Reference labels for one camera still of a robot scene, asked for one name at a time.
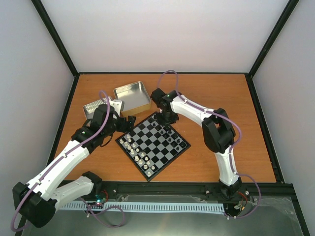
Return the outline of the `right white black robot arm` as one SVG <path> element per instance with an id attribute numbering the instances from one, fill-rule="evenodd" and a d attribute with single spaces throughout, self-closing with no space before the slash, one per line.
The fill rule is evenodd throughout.
<path id="1" fill-rule="evenodd" d="M 203 107 L 175 90 L 165 93 L 157 88 L 152 92 L 151 100 L 160 109 L 157 114 L 159 124 L 174 124 L 182 115 L 201 127 L 204 143 L 216 157 L 221 194 L 225 199 L 232 199 L 242 181 L 236 170 L 233 153 L 236 133 L 226 111 Z"/>

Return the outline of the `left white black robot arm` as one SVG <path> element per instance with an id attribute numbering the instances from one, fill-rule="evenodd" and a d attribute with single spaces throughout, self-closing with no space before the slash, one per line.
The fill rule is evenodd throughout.
<path id="1" fill-rule="evenodd" d="M 63 151 L 36 177 L 26 184 L 17 183 L 13 191 L 15 214 L 21 214 L 37 228 L 45 226 L 64 205 L 83 196 L 97 198 L 102 194 L 102 179 L 88 171 L 78 179 L 60 183 L 104 139 L 115 132 L 125 133 L 134 127 L 136 118 L 119 116 L 112 105 L 101 104 L 81 128 L 71 136 Z"/>

